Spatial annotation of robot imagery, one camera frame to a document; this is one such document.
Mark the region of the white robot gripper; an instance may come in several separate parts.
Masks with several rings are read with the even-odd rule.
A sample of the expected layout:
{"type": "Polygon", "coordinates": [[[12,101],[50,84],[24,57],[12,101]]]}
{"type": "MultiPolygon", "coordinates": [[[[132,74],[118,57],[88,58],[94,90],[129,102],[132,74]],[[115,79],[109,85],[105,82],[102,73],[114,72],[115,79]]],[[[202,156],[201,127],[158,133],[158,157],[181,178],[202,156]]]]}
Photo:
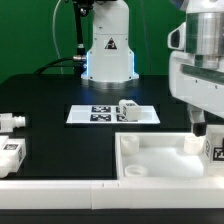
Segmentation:
{"type": "Polygon", "coordinates": [[[203,110],[224,118],[224,58],[219,60],[217,70],[209,70],[195,67],[193,55],[173,51],[169,88],[173,97],[188,103],[191,131],[196,137],[206,134],[203,110]]]}

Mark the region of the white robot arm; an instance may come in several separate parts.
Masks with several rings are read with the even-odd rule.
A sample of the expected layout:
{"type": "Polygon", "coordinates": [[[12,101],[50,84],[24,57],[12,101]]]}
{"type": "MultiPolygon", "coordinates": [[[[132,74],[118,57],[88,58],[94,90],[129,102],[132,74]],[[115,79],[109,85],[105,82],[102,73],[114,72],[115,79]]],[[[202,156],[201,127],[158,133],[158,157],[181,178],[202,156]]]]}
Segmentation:
{"type": "MultiPolygon", "coordinates": [[[[168,34],[169,88],[188,104],[192,132],[204,133],[204,113],[224,119],[224,0],[170,0],[186,20],[168,34]]],[[[124,0],[93,0],[93,44],[84,83],[102,89],[136,82],[124,0]]]]}

